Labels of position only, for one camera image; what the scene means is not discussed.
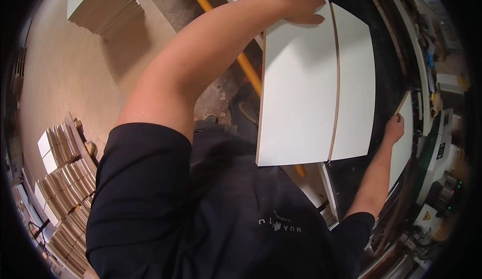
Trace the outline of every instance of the yellow pipe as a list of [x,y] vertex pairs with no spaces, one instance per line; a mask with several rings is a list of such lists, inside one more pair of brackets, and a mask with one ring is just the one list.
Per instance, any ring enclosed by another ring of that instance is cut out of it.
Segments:
[[[201,5],[204,12],[208,12],[209,10],[213,9],[213,6],[209,4],[208,0],[197,0],[197,2],[199,3],[199,5]],[[248,77],[251,85],[255,89],[256,93],[258,94],[258,96],[261,96],[261,80],[259,80],[259,77],[256,74],[256,71],[253,69],[253,66],[250,64],[248,58],[246,57],[246,55],[244,55],[243,52],[241,52],[237,60],[244,73],[246,74],[246,77]],[[306,175],[303,165],[295,165],[295,168],[301,177],[304,177]]]

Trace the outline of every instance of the right hand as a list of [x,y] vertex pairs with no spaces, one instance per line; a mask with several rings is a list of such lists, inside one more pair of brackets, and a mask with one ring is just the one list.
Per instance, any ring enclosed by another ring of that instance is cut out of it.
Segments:
[[325,5],[325,0],[278,0],[285,10],[284,18],[291,23],[320,24],[324,17],[314,14],[316,8]]
[[384,141],[395,144],[402,136],[405,128],[401,114],[393,115],[385,126]]

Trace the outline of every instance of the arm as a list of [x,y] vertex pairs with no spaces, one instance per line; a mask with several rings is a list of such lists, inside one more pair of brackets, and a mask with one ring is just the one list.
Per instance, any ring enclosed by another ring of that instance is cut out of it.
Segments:
[[400,114],[394,115],[387,123],[382,144],[368,165],[345,218],[357,212],[368,212],[375,218],[380,214],[389,192],[392,147],[403,136],[403,128]]
[[219,6],[186,26],[142,74],[116,126],[147,122],[167,126],[192,142],[194,105],[261,31],[286,18],[319,24],[324,0],[239,0]]

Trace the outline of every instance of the stack of panels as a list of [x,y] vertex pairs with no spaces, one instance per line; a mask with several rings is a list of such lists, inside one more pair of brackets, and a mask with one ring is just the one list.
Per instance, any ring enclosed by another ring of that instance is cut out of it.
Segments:
[[53,254],[79,278],[89,267],[85,258],[85,230],[91,203],[92,197],[88,197],[75,212],[67,216],[48,243]]
[[70,126],[65,123],[47,129],[37,145],[48,174],[80,155]]
[[20,101],[20,95],[22,94],[22,86],[24,85],[24,72],[25,72],[25,56],[27,55],[27,48],[20,49],[17,57],[17,63],[14,67],[14,81],[12,83],[12,91],[17,101]]
[[111,39],[143,10],[137,0],[69,0],[68,20]]
[[264,34],[258,166],[368,153],[376,94],[370,27],[325,1],[315,11],[322,24],[283,19]]
[[58,220],[95,190],[95,178],[85,161],[65,165],[38,181],[40,192]]

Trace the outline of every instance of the t-shirt sleeve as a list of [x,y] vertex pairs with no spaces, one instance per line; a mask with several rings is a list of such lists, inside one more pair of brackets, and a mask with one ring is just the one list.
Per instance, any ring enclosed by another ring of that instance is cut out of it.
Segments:
[[86,231],[86,257],[98,275],[115,275],[113,267],[136,268],[122,263],[142,264],[152,255],[145,247],[176,239],[190,154],[189,140],[168,127],[129,123],[110,132]]
[[357,278],[365,246],[370,239],[375,217],[358,212],[346,217],[331,232],[337,258],[338,278]]

